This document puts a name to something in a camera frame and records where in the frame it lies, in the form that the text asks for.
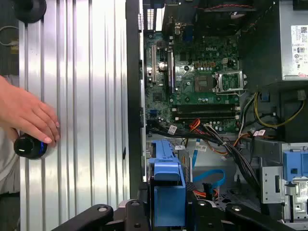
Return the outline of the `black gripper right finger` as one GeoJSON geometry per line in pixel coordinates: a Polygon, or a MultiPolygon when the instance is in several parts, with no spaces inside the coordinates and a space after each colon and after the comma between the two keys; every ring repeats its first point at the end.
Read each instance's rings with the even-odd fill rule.
{"type": "Polygon", "coordinates": [[[287,225],[242,204],[219,210],[208,200],[192,202],[193,231],[292,231],[287,225]]]}

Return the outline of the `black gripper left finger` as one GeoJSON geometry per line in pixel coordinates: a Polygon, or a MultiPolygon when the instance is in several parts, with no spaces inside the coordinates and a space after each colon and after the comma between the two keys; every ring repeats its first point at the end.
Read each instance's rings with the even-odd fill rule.
{"type": "Polygon", "coordinates": [[[97,204],[81,212],[55,231],[149,231],[151,229],[143,202],[125,200],[114,210],[109,205],[97,204]]]}

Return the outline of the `person's bare hand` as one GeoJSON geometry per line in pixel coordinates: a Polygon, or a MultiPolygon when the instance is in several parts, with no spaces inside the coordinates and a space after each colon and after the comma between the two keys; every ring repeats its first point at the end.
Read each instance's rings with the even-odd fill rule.
{"type": "Polygon", "coordinates": [[[0,127],[15,141],[18,131],[50,146],[60,138],[57,115],[36,96],[0,77],[0,127]]]}

